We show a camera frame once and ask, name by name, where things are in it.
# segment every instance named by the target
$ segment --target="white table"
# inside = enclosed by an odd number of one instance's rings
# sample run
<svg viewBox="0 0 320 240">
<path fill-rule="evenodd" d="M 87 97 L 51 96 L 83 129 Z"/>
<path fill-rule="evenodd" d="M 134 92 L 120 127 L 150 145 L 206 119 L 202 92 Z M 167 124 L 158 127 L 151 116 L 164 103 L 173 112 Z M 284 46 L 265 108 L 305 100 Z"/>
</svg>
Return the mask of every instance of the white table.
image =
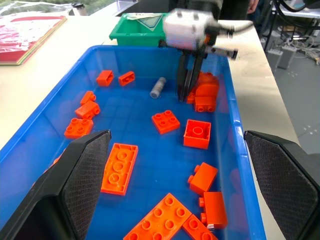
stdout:
<svg viewBox="0 0 320 240">
<path fill-rule="evenodd" d="M 88 47 L 117 44 L 108 36 L 118 20 L 118 17 L 70 17 L 25 64 L 0 67 L 0 148 Z M 239 50 L 237 60 L 229 63 L 244 130 L 299 143 L 256 31 L 251 29 L 233 39 L 218 38 L 217 46 Z M 284 239 L 255 183 L 267 238 Z"/>
</svg>

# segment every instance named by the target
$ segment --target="red folder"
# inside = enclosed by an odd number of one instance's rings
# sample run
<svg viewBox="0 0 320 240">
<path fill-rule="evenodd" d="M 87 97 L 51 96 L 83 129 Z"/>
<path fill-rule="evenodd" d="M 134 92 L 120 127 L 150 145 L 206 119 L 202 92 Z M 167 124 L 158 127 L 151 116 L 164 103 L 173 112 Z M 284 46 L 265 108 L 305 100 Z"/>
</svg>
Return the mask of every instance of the red folder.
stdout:
<svg viewBox="0 0 320 240">
<path fill-rule="evenodd" d="M 0 17 L 0 65 L 25 62 L 67 18 L 65 16 Z"/>
</svg>

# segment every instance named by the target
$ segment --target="robotic arm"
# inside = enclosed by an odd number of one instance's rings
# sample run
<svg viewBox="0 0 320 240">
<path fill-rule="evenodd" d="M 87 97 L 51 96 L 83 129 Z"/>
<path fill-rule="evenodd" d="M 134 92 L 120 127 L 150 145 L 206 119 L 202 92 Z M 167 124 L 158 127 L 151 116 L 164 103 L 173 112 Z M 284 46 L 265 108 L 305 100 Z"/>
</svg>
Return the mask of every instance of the robotic arm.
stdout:
<svg viewBox="0 0 320 240">
<path fill-rule="evenodd" d="M 165 42 L 160 41 L 160 47 L 172 47 L 182 51 L 177 71 L 177 93 L 183 102 L 195 86 L 203 59 L 209 53 L 236 59 L 238 50 L 217 48 L 218 35 L 232 36 L 233 27 L 224 27 L 218 23 L 223 0 L 191 0 L 188 9 L 176 8 L 164 19 L 163 30 Z M 242 32 L 253 26 L 250 24 Z M 187 69 L 190 55 L 195 57 L 191 70 Z"/>
</svg>

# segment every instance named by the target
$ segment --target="gray cylinder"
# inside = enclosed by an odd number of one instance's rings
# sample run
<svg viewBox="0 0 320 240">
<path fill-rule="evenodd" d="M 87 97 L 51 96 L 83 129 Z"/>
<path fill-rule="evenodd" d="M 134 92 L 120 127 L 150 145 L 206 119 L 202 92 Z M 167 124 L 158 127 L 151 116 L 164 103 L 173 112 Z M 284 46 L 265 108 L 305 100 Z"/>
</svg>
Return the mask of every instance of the gray cylinder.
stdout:
<svg viewBox="0 0 320 240">
<path fill-rule="evenodd" d="M 164 88 L 166 82 L 167 82 L 167 80 L 164 77 L 159 78 L 159 80 L 156 82 L 156 84 L 154 85 L 154 87 L 152 88 L 152 90 L 150 92 L 150 96 L 153 99 L 157 99 L 160 96 L 161 91 Z"/>
</svg>

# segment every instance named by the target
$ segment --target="orange 2x2 brick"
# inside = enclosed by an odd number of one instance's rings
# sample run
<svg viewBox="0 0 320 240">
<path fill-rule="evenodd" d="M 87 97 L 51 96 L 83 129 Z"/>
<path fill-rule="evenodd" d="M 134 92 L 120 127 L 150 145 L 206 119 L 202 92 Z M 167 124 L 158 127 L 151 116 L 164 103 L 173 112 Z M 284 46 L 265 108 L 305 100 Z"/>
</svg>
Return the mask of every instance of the orange 2x2 brick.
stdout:
<svg viewBox="0 0 320 240">
<path fill-rule="evenodd" d="M 180 122 L 170 110 L 153 115 L 152 122 L 160 134 L 165 134 L 180 128 Z"/>
<path fill-rule="evenodd" d="M 94 122 L 89 119 L 72 118 L 64 132 L 67 139 L 77 139 L 91 132 Z"/>
</svg>

